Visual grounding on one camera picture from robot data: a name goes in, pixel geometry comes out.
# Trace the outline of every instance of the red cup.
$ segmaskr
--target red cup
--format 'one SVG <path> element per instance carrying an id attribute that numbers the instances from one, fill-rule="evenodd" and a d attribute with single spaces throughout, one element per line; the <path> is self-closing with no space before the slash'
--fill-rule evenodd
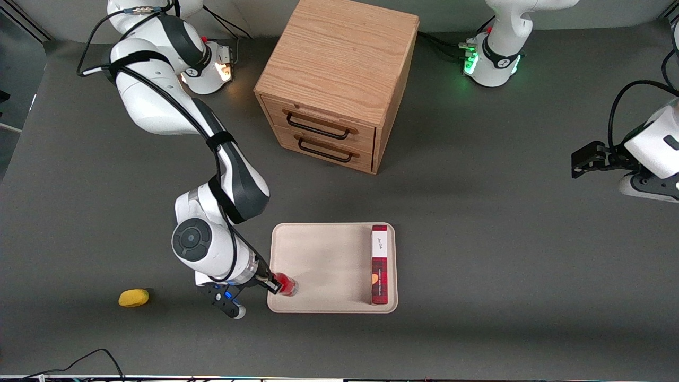
<path id="1" fill-rule="evenodd" d="M 292 297 L 297 294 L 298 287 L 295 279 L 288 277 L 285 273 L 274 273 L 274 277 L 280 283 L 278 294 Z"/>

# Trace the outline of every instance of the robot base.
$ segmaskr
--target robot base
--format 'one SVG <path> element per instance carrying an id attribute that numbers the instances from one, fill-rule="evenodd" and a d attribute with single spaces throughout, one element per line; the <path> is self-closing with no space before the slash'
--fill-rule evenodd
<path id="1" fill-rule="evenodd" d="M 231 51 L 228 46 L 221 46 L 213 41 L 205 45 L 212 52 L 212 62 L 203 69 L 198 77 L 192 77 L 187 69 L 181 74 L 181 80 L 196 94 L 211 94 L 218 91 L 232 79 Z"/>
<path id="2" fill-rule="evenodd" d="M 467 39 L 467 45 L 476 45 L 475 51 L 469 57 L 462 68 L 462 73 L 471 77 L 479 85 L 488 88 L 496 88 L 504 85 L 509 78 L 516 73 L 517 65 L 521 56 L 519 56 L 513 63 L 509 63 L 504 69 L 497 69 L 493 62 L 485 56 L 480 47 L 484 39 L 488 36 L 487 33 L 480 33 L 476 37 Z"/>

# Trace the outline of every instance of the drawer handle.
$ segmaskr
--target drawer handle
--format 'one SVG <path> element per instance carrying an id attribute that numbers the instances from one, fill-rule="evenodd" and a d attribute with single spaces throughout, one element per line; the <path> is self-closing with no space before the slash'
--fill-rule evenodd
<path id="1" fill-rule="evenodd" d="M 349 157 L 347 157 L 347 158 L 340 158 L 339 156 L 334 156 L 334 155 L 326 154 L 326 153 L 320 152 L 320 151 L 318 151 L 318 150 L 314 150 L 314 149 L 310 149 L 310 148 L 308 148 L 308 147 L 304 147 L 304 146 L 302 146 L 302 143 L 304 143 L 304 138 L 299 138 L 299 141 L 297 142 L 297 146 L 299 146 L 299 149 L 300 149 L 301 151 L 306 151 L 306 152 L 310 152 L 311 154 L 316 154 L 316 155 L 324 156 L 325 158 L 332 159 L 332 160 L 336 160 L 336 161 L 341 162 L 341 163 L 349 163 L 349 161 L 351 160 L 352 156 L 354 155 L 354 154 L 349 153 Z"/>
<path id="2" fill-rule="evenodd" d="M 324 135 L 324 136 L 326 136 L 328 138 L 332 138 L 332 139 L 340 139 L 341 140 L 341 139 L 346 139 L 346 137 L 349 136 L 349 129 L 346 129 L 344 131 L 344 134 L 342 134 L 342 135 L 328 133 L 327 131 L 318 130 L 317 128 L 313 128 L 311 126 L 306 126 L 305 124 L 293 122 L 293 121 L 290 120 L 290 118 L 292 118 L 292 117 L 293 117 L 293 114 L 288 113 L 287 121 L 288 121 L 288 124 L 290 126 L 294 126 L 294 127 L 300 128 L 302 130 L 310 131 L 312 133 L 321 134 L 321 135 Z"/>

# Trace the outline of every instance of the tray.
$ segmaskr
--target tray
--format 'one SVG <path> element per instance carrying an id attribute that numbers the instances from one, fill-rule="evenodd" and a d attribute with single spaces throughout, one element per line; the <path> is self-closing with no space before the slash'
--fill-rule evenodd
<path id="1" fill-rule="evenodd" d="M 371 232 L 388 229 L 388 304 L 371 302 Z M 297 280 L 293 297 L 268 294 L 276 313 L 391 313 L 399 303 L 394 227 L 387 223 L 283 223 L 274 228 L 271 269 Z"/>

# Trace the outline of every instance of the black strap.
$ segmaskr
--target black strap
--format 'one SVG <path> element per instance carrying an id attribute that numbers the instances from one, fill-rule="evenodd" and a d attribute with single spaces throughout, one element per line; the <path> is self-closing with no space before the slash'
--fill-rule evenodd
<path id="1" fill-rule="evenodd" d="M 207 143 L 208 147 L 210 150 L 213 152 L 217 151 L 217 148 L 219 145 L 223 145 L 224 143 L 227 142 L 236 142 L 234 139 L 234 136 L 231 135 L 228 131 L 220 131 L 217 134 L 213 135 L 212 137 L 209 137 L 208 139 L 205 140 L 205 143 Z"/>
<path id="2" fill-rule="evenodd" d="M 130 53 L 129 55 L 123 58 L 119 58 L 113 61 L 109 65 L 109 72 L 111 73 L 113 79 L 115 79 L 118 76 L 118 71 L 120 70 L 120 68 L 125 67 L 129 64 L 140 63 L 142 61 L 149 61 L 151 59 L 164 61 L 171 66 L 170 60 L 168 60 L 167 57 L 165 57 L 164 55 L 158 52 L 154 52 L 153 50 L 140 50 L 138 52 Z"/>
<path id="3" fill-rule="evenodd" d="M 512 54 L 511 56 L 503 56 L 501 54 L 493 52 L 493 50 L 490 49 L 490 46 L 488 45 L 488 36 L 486 36 L 485 39 L 483 39 L 481 48 L 483 50 L 483 54 L 485 54 L 485 56 L 488 57 L 488 59 L 493 62 L 493 66 L 495 66 L 496 69 L 504 69 L 508 67 L 511 63 L 514 62 L 514 60 L 516 60 L 519 54 L 521 54 L 521 52 L 519 51 L 518 53 Z"/>
<path id="4" fill-rule="evenodd" d="M 234 136 L 228 131 L 220 131 L 205 140 L 210 150 L 217 155 L 217 148 L 227 142 L 236 142 Z M 229 198 L 229 196 L 221 188 L 221 179 L 217 178 L 217 175 L 213 176 L 208 182 L 210 187 L 210 192 L 217 199 L 217 203 L 222 208 L 226 216 L 234 223 L 240 224 L 245 221 L 240 215 L 240 212 L 236 209 L 234 202 Z"/>
<path id="5" fill-rule="evenodd" d="M 245 219 L 243 219 L 240 212 L 236 209 L 234 202 L 232 202 L 226 192 L 221 189 L 221 181 L 217 179 L 217 175 L 210 178 L 208 186 L 210 187 L 210 192 L 212 192 L 215 199 L 217 199 L 217 203 L 219 203 L 219 206 L 224 210 L 224 213 L 226 213 L 226 216 L 234 224 L 243 223 Z"/>

